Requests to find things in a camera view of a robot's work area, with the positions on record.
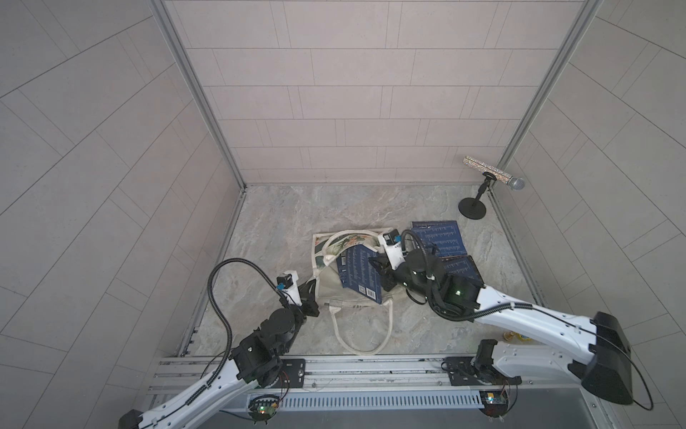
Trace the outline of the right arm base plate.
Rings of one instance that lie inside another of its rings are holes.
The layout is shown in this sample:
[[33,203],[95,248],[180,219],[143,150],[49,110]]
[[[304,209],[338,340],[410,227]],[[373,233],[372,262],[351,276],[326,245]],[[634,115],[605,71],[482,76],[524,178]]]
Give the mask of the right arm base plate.
[[496,340],[482,340],[473,357],[446,357],[441,369],[448,373],[452,386],[518,386],[522,383],[519,376],[509,377],[496,369],[493,352],[498,345]]

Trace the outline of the left circuit board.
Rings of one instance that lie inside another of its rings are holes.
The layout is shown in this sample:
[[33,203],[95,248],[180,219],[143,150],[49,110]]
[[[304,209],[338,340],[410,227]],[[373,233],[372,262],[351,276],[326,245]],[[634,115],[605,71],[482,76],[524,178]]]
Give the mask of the left circuit board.
[[248,402],[248,416],[255,423],[265,423],[272,419],[280,408],[280,396],[265,394]]

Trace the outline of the right circuit board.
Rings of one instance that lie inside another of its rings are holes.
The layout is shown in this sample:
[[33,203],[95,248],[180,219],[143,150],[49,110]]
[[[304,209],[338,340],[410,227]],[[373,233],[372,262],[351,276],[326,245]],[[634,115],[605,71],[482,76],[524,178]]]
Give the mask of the right circuit board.
[[501,418],[510,409],[509,396],[503,391],[481,391],[482,408],[480,412],[488,418]]

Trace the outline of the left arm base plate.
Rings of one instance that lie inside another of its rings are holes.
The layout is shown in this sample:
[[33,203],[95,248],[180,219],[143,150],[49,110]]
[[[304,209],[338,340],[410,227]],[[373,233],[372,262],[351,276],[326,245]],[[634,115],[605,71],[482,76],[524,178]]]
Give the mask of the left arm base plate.
[[305,359],[282,359],[257,378],[264,389],[302,388],[305,382]]

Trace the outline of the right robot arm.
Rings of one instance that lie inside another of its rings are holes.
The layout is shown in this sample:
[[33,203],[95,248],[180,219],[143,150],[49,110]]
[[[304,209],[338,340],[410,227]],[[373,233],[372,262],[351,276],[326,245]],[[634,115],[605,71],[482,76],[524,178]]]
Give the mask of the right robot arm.
[[437,316],[454,323],[479,322],[510,329],[550,346],[566,361],[561,371],[589,393],[619,405],[635,402],[631,347],[616,317],[546,309],[508,296],[478,280],[447,272],[411,230],[379,235],[382,255],[371,264],[385,286],[420,294]]

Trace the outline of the floral canvas tote bag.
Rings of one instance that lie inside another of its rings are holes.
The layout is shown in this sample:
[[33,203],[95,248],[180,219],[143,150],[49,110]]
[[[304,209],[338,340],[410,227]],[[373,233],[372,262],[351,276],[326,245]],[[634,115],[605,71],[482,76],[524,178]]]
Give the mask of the floral canvas tote bag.
[[[380,239],[390,228],[344,230],[317,233],[313,236],[312,263],[316,282],[315,300],[328,309],[334,334],[349,353],[373,356],[380,353],[391,339],[394,325],[392,294],[382,289],[382,280],[370,263],[372,257],[383,256]],[[337,314],[343,309],[376,309],[378,316],[387,316],[387,332],[376,346],[357,348],[347,343],[339,328]]]

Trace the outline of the glitter microphone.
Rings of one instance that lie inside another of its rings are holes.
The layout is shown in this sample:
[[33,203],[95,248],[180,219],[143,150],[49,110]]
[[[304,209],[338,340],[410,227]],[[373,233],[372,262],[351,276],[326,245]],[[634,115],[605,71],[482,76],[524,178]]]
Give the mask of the glitter microphone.
[[521,191],[525,188],[525,180],[523,178],[515,177],[512,174],[506,173],[495,166],[490,166],[473,157],[466,156],[463,163],[484,176],[488,174],[489,176],[494,177],[497,181],[502,182],[513,191]]

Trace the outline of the circuit board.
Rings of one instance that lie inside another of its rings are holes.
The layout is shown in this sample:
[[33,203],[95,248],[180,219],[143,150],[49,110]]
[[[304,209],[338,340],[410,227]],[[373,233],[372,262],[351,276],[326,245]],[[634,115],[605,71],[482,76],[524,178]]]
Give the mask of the circuit board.
[[248,402],[248,416],[255,423],[265,423],[272,419],[280,408],[280,396],[265,394]]
[[501,418],[510,409],[509,396],[503,391],[481,391],[482,408],[480,412],[488,418]]

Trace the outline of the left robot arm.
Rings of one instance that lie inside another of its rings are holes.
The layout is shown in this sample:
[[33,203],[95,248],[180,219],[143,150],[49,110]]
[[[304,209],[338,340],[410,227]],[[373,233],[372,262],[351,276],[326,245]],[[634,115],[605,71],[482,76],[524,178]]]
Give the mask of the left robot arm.
[[[220,270],[230,264],[254,269],[277,294],[282,306],[233,346],[230,323],[214,296],[214,283]],[[201,377],[182,393],[162,405],[142,412],[132,409],[120,417],[120,428],[198,428],[218,414],[235,398],[257,387],[275,384],[283,371],[282,357],[289,353],[309,316],[319,316],[315,301],[316,279],[298,284],[293,273],[273,281],[257,264],[240,257],[220,262],[207,280],[207,297],[227,334],[225,351],[214,371]]]

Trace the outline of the black microphone stand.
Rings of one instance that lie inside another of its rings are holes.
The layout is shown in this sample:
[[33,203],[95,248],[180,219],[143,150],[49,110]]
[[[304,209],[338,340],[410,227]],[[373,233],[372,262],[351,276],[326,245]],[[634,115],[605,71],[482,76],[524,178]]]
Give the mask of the black microphone stand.
[[459,213],[470,220],[481,220],[486,216],[487,207],[482,202],[483,195],[491,189],[497,178],[492,173],[483,173],[484,180],[475,197],[463,198],[458,204]]

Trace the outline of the aluminium mounting rail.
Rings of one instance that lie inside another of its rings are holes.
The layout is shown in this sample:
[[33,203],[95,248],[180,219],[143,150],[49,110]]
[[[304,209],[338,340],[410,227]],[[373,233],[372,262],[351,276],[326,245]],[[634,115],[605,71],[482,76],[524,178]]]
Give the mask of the aluminium mounting rail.
[[239,414],[248,411],[251,399],[265,394],[282,395],[279,411],[358,411],[481,409],[481,391],[503,391],[512,397],[526,393],[573,393],[580,385],[564,379],[522,376],[518,386],[452,386],[441,369],[444,355],[287,356],[305,359],[302,388],[255,388],[223,407]]

